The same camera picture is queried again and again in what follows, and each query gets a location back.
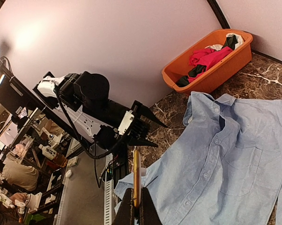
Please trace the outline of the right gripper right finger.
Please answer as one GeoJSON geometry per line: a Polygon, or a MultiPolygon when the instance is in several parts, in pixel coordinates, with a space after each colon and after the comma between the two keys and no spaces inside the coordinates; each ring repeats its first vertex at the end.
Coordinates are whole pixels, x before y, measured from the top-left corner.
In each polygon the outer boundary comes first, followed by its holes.
{"type": "Polygon", "coordinates": [[[139,206],[140,225],[162,225],[149,190],[144,187],[141,190],[141,203],[139,206]]]}

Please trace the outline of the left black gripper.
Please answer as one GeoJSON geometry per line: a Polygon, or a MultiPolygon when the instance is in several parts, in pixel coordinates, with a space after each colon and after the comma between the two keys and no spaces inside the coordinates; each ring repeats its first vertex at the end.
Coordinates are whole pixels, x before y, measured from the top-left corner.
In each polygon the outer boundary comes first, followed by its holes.
{"type": "Polygon", "coordinates": [[[131,108],[109,99],[110,84],[101,74],[91,74],[87,71],[82,74],[73,74],[74,96],[82,105],[82,112],[112,128],[127,145],[152,146],[157,144],[146,139],[150,125],[143,121],[145,117],[150,121],[167,128],[153,112],[139,101],[134,101],[131,108]]]}

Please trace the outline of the light blue shirt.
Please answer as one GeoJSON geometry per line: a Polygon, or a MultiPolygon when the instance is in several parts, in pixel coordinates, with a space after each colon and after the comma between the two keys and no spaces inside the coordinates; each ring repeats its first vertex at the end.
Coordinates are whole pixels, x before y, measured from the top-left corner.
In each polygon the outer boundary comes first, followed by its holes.
{"type": "Polygon", "coordinates": [[[164,225],[282,225],[282,100],[192,92],[185,130],[142,178],[164,225]]]}

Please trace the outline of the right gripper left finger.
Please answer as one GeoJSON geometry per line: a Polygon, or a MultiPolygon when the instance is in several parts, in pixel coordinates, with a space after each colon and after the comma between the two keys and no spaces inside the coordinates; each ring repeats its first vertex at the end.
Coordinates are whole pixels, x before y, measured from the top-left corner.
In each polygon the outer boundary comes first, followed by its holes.
{"type": "Polygon", "coordinates": [[[112,225],[134,225],[133,189],[127,189],[112,225]]]}

